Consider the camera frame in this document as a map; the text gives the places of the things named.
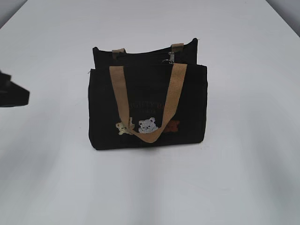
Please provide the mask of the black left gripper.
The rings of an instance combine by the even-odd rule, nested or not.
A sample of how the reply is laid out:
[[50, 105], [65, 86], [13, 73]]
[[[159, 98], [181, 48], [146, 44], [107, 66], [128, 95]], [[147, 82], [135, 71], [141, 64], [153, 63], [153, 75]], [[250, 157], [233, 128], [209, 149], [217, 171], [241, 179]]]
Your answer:
[[28, 105], [30, 92], [11, 81], [11, 75], [0, 72], [0, 106], [18, 107]]

